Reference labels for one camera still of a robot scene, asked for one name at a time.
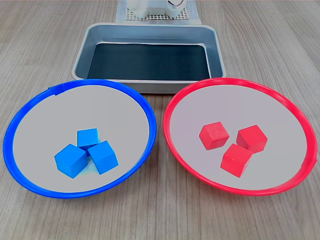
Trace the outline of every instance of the metal tray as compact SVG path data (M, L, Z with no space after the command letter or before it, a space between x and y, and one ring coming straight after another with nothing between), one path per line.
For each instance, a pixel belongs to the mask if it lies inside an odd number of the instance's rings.
M123 73L128 73L128 71L130 71L131 73L131 77L128 77L128 74L126 74L125 77L121 78L121 74L112 74L111 72L108 74L108 71L106 70L108 67L110 70L115 71L115 68L112 68L112 66L108 64L115 63L110 59L111 56L108 55L108 51L103 54L97 52L100 49L105 49L105 47L97 47L97 45L101 44L119 44L122 46L123 44L127 44L127 46L141 44L148 46L148 48L150 48L150 45L167 45L168 47L197 45L203 48L203 56L205 59L198 60L197 57L200 56L200 53L191 50L187 51L187 54L184 56L183 54L175 53L172 53L171 56L164 55L160 59L158 56L154 61L154 65L152 65L152 59L157 55L156 52L142 50L138 55L138 59L135 60L133 56L128 57L128 55L132 55L132 53L130 52L131 48L127 47L126 50L121 50L118 56L115 54L116 50L113 51L113 59L114 56L117 58L120 57L120 59L114 59L115 62L119 62L119 66L116 68L117 71L122 71ZM132 67L134 64L137 64L137 62L141 63L140 66L149 63L148 66L145 66L144 69L140 70L140 73L148 72L149 74L142 76L139 75L139 71L134 71L135 68L128 68L128 66ZM101 69L101 71L106 71L106 74L102 74L99 69ZM203 72L200 74L197 72L203 71L204 69L207 70L207 75L203 74ZM154 73L150 74L155 71L158 71L159 73L167 72L168 74L161 75L163 79L159 79L159 75ZM189 79L187 79L189 75L184 71L191 71ZM182 77L175 78L172 74L169 75L170 73ZM158 77L148 79L148 76L156 75ZM72 76L76 80L88 78L108 79L125 84L139 93L175 94L187 85L202 80L203 76L207 76L205 78L225 77L225 69L216 31L209 26L96 23L89 26L86 30L84 40L72 69ZM111 79L111 76L118 76L116 77L118 79Z

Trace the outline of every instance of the wooden table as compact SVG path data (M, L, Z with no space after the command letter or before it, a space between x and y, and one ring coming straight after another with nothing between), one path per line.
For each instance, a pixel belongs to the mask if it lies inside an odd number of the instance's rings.
M198 1L217 30L228 77L267 85L306 114L320 139L320 2ZM116 1L0 1L0 137L17 111L71 81L86 28L114 22ZM162 130L171 96L146 95L159 129L145 164L117 187L51 199L17 183L0 160L1 240L319 240L320 166L273 196L229 194L175 160Z

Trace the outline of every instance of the red bowl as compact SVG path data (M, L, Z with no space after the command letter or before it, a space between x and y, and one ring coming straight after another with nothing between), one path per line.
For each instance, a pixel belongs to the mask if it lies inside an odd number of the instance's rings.
M304 158L304 161L301 165L300 170L296 173L294 177L292 177L290 180L287 182L276 186L272 188L267 188L267 189L261 189L261 190L246 190L246 189L239 189L239 188L234 188L234 187L229 187L226 185L222 185L218 182L212 181L205 176L201 175L197 171L195 171L193 168L191 168L184 160L183 158L179 155L178 151L176 150L173 141L171 139L171 134L170 134L170 120L172 113L177 106L177 104L188 94L209 86L216 86L216 85L236 85L236 86L243 86L251 89L258 90L260 92L263 92L270 97L276 99L278 102L280 102L282 105L284 105L299 121L299 123L302 126L302 129L305 133L306 137L306 155ZM181 163L181 165L187 169L191 174L202 180L203 182L214 186L218 189L234 193L234 194L240 194L240 195L247 195L247 196L267 196L267 195L273 195L273 194L278 194L285 192L287 190L290 190L300 184L312 171L314 168L316 162L317 162L317 152L318 152L318 145L317 145L317 139L315 132L306 118L306 116L303 114L303 112L294 104L292 103L289 99L281 95L280 93L276 92L275 90L266 87L264 85L261 85L256 82L244 80L244 79L238 79L238 78L227 78L227 77L222 77L222 78L212 78L212 79L206 79L202 81L198 81L196 83L193 83L185 88L183 88L181 91L179 91L173 99L170 101L168 104L165 113L164 113L164 118L163 118L163 132L164 132L164 137L165 140L175 156L175 158Z

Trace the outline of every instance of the blue cube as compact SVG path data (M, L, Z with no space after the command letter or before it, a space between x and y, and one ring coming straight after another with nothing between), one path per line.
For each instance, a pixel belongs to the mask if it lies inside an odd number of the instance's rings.
M69 144L54 156L58 170L74 179L88 165L86 151Z
M104 174L119 165L115 151L107 141L90 147L88 151L99 174Z
M88 149L99 143L100 139L96 128L78 131L77 146L82 150L85 150L87 156L90 156Z

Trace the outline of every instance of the cube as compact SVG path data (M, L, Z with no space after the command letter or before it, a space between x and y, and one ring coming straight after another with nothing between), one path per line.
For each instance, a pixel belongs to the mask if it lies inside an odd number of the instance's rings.
M116 153L108 141L90 147L88 151L99 174L104 174L119 165Z
M96 128L78 131L77 146L82 150L85 150L87 156L90 156L88 149L99 143L100 139Z
M257 125L253 125L238 131L236 143L249 151L255 153L265 149L267 137Z
M72 179L88 165L86 152L72 144L57 153L54 159L58 170Z
M204 125L199 137L207 150L220 148L227 142L229 134L221 122Z
M240 178L252 155L251 151L233 143L223 155L220 167Z

